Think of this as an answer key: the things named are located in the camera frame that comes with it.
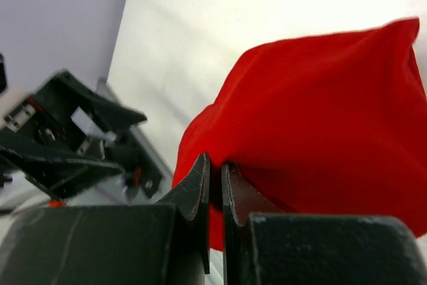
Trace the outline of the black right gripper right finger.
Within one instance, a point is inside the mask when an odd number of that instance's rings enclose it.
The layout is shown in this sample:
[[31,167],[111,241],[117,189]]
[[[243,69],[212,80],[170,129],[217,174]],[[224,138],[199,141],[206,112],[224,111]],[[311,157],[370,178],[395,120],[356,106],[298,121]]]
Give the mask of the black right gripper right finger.
[[411,231],[390,216],[290,214],[222,167],[226,284],[425,284]]

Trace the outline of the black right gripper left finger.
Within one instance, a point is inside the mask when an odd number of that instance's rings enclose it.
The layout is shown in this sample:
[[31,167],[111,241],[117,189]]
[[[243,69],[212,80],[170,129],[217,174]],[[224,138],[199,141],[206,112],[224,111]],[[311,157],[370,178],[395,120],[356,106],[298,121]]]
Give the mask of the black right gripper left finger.
[[41,208],[1,244],[2,284],[203,284],[209,273],[207,154],[154,204]]

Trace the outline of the red t-shirt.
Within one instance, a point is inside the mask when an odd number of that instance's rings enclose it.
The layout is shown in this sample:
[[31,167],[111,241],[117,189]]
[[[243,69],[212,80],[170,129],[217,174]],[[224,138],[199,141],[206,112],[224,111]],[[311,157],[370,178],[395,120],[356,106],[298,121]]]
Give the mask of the red t-shirt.
[[425,235],[419,28],[408,17],[247,50],[185,129],[173,183],[206,153],[285,212],[394,216]]

